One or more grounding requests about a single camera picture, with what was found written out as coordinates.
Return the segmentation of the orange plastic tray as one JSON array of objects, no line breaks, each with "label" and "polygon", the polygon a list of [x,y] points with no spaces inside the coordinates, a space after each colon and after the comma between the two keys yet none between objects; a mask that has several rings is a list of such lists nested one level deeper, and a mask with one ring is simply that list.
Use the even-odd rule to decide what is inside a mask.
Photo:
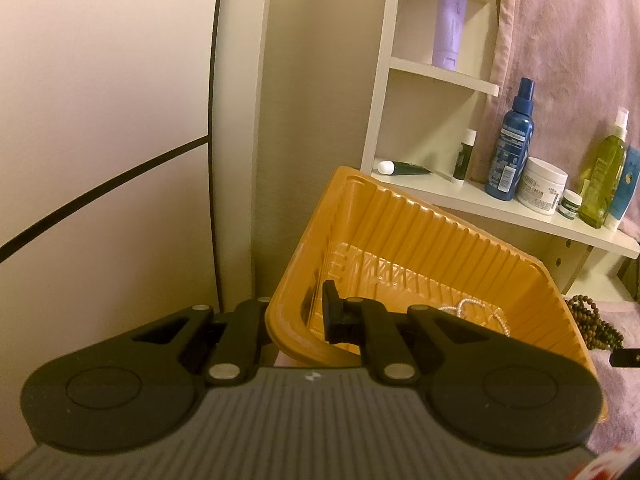
[{"label": "orange plastic tray", "polygon": [[[373,379],[324,338],[322,284],[408,315],[415,385]],[[459,438],[521,453],[586,440],[606,403],[574,318],[542,264],[352,168],[335,171],[265,315],[312,367],[356,367],[416,394]]]}]

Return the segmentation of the lying green white tube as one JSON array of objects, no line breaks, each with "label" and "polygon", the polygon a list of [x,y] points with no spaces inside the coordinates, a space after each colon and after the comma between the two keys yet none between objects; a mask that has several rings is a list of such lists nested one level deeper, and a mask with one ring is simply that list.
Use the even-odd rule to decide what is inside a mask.
[{"label": "lying green white tube", "polygon": [[410,162],[399,160],[380,160],[376,164],[376,172],[382,176],[417,176],[418,174],[430,174],[431,170]]}]

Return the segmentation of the small green white jar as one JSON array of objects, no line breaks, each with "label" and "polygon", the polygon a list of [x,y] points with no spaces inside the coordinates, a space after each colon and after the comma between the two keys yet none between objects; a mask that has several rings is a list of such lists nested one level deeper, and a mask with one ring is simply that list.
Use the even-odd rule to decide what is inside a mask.
[{"label": "small green white jar", "polygon": [[556,211],[568,220],[574,220],[578,215],[578,210],[582,206],[582,196],[569,188],[563,191],[562,198]]}]

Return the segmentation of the green oil spray bottle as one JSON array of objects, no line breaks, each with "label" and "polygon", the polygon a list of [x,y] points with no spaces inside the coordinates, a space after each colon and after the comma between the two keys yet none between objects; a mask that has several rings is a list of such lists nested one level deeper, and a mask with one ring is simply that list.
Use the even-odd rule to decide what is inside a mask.
[{"label": "green oil spray bottle", "polygon": [[626,135],[629,110],[619,107],[608,136],[600,143],[596,162],[578,216],[588,226],[603,226],[620,182],[626,157]]}]

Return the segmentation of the blue tube bottle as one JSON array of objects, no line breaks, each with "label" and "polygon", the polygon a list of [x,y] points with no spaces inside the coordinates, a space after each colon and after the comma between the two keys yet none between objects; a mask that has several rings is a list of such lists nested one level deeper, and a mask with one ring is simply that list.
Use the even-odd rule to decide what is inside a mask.
[{"label": "blue tube bottle", "polygon": [[634,197],[634,192],[636,192],[639,182],[639,162],[638,148],[630,146],[627,150],[622,174],[620,175],[620,182],[618,182],[617,190],[604,222],[604,226],[611,231],[617,230]]}]

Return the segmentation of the upright green white stick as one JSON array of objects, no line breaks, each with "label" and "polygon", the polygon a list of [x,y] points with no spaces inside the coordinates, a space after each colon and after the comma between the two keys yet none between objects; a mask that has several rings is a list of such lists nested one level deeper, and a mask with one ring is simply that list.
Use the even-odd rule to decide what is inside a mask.
[{"label": "upright green white stick", "polygon": [[476,135],[477,132],[474,129],[466,129],[462,136],[456,164],[454,165],[454,172],[452,173],[452,182],[456,185],[462,185],[465,180],[475,145]]}]

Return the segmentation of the white cream jar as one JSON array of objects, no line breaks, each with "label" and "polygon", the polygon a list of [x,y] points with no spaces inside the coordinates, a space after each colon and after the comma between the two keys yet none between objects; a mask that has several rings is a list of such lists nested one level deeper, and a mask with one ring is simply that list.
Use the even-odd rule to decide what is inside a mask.
[{"label": "white cream jar", "polygon": [[551,216],[562,198],[568,174],[536,157],[529,157],[518,182],[516,199],[538,214]]}]

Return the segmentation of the blue spray bottle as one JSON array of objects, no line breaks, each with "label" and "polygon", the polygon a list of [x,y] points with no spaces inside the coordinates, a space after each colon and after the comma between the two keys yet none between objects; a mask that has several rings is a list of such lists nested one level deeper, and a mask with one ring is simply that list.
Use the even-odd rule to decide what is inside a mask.
[{"label": "blue spray bottle", "polygon": [[526,164],[535,129],[534,90],[535,83],[523,77],[512,107],[503,117],[485,184],[485,192],[497,200],[512,200]]}]

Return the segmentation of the white wooden shelf unit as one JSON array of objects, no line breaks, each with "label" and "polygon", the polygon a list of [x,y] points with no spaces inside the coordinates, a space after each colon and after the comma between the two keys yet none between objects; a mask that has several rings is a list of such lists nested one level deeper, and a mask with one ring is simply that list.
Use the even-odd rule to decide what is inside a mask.
[{"label": "white wooden shelf unit", "polygon": [[450,179],[465,129],[479,129],[485,106],[510,94],[491,75],[500,6],[508,1],[468,0],[458,67],[445,70],[431,63],[437,0],[385,0],[360,169],[376,174],[383,158],[427,166],[427,176],[387,181],[535,256],[564,294],[629,300],[624,281],[639,251],[632,237],[538,214],[490,197],[477,182]]}]

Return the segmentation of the lilac lotion tube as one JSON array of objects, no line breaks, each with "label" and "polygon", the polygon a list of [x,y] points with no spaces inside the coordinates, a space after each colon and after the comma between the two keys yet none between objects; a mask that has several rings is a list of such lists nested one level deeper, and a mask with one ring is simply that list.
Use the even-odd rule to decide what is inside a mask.
[{"label": "lilac lotion tube", "polygon": [[437,0],[432,64],[456,70],[468,0]]}]

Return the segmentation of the pink fluffy blanket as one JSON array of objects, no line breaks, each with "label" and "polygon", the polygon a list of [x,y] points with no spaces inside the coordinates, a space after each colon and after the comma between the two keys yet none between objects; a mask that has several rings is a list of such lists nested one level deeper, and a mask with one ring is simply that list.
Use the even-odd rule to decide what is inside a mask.
[{"label": "pink fluffy blanket", "polygon": [[522,78],[535,83],[529,153],[563,169],[578,191],[619,108],[639,144],[639,0],[500,0],[487,100],[471,177],[488,178],[503,115]]}]

